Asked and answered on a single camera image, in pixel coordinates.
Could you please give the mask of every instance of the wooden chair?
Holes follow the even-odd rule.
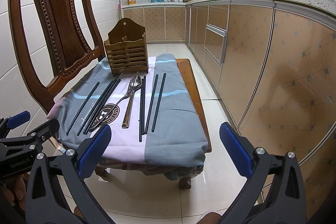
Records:
[[[82,0],[88,28],[94,42],[91,49],[81,31],[74,0],[34,0],[46,40],[53,80],[44,86],[33,67],[22,23],[20,0],[8,0],[9,21],[14,50],[22,77],[31,96],[48,113],[55,96],[91,61],[105,57],[90,0]],[[53,145],[64,152],[56,139]]]

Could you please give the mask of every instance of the wooden utensil holder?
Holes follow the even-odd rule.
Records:
[[[104,42],[112,75],[146,71],[148,55],[145,28],[129,18],[121,19]]]

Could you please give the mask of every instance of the chair backrest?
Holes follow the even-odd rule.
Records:
[[[8,0],[9,21],[18,66],[31,96],[45,112],[54,105],[54,97],[92,60],[105,57],[90,0],[82,0],[84,14],[93,38],[92,50],[81,31],[74,0],[34,0],[46,40],[54,78],[44,86],[33,67],[21,15],[20,0]]]

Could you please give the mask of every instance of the tile floor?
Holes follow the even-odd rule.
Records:
[[[244,185],[219,139],[219,126],[227,121],[221,104],[193,55],[184,44],[151,44],[148,55],[171,53],[188,58],[204,108],[212,144],[206,154],[204,171],[192,180],[191,190],[179,190],[177,182],[162,175],[145,176],[138,171],[110,170],[106,182],[95,173],[85,180],[104,210],[117,224],[195,224],[207,211],[221,214],[230,206]],[[75,207],[70,192],[60,177],[70,207]]]

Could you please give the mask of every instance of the metal spoon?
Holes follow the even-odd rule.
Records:
[[[128,97],[131,96],[133,88],[135,86],[135,80],[137,79],[137,77],[140,78],[140,82],[141,82],[141,77],[140,76],[138,76],[138,75],[137,76],[133,76],[132,79],[129,82],[126,94],[114,105],[114,107],[106,115],[104,115],[104,117],[94,127],[89,128],[89,131],[93,131],[95,128],[97,128],[98,126],[100,126],[100,124],[105,120],[105,117],[107,117],[108,115],[110,115],[112,113],[112,111],[117,107],[117,105],[122,100],[127,99]]]
[[[121,126],[122,128],[128,128],[129,127],[129,121],[131,119],[131,111],[132,111],[134,94],[137,90],[139,90],[141,88],[141,85],[142,85],[141,77],[139,75],[137,75],[136,78],[135,78],[135,83],[134,83],[134,86],[133,86],[133,90],[132,90],[132,93],[131,93],[131,96],[129,98],[129,102],[128,102],[128,105],[127,105],[124,121],[123,121],[123,124]]]

